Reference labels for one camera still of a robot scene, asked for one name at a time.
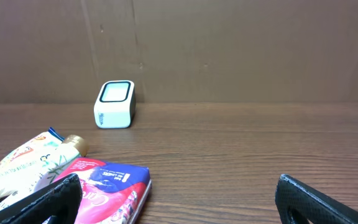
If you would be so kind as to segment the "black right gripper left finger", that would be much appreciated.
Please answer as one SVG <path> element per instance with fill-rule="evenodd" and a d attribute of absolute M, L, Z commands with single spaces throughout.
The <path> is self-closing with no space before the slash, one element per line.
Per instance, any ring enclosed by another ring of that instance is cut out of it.
<path fill-rule="evenodd" d="M 74 223 L 82 200 L 80 179 L 69 174 L 0 211 L 0 223 Z"/>

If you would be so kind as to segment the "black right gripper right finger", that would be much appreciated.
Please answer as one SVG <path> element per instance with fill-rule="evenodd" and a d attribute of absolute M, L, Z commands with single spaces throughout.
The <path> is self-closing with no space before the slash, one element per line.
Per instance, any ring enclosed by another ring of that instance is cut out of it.
<path fill-rule="evenodd" d="M 358 211 L 287 174 L 278 180 L 275 204 L 282 223 L 358 223 Z"/>

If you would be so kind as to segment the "white floral tube gold cap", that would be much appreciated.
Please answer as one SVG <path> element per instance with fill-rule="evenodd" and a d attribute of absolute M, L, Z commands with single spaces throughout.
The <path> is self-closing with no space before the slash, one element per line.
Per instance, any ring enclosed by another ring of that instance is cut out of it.
<path fill-rule="evenodd" d="M 45 149 L 30 158 L 23 169 L 0 178 L 0 211 L 47 187 L 76 159 L 87 155 L 90 146 L 77 135 L 69 135 L 54 149 Z"/>

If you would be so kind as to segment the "red purple pad package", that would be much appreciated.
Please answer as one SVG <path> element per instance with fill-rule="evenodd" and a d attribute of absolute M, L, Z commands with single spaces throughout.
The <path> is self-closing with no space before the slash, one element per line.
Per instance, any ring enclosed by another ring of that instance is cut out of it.
<path fill-rule="evenodd" d="M 79 157 L 36 189 L 68 174 L 79 177 L 83 193 L 76 223 L 134 223 L 152 187 L 148 167 Z"/>

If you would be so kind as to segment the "yellow snack bag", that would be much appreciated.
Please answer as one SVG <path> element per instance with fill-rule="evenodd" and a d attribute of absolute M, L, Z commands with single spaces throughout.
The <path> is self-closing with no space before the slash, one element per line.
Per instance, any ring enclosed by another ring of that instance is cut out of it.
<path fill-rule="evenodd" d="M 56 149 L 63 140 L 64 137 L 50 128 L 6 155 L 0 161 L 0 198 L 9 194 L 9 187 L 5 186 L 5 180 L 13 177 L 16 172 L 28 171 L 40 159 L 41 152 Z"/>

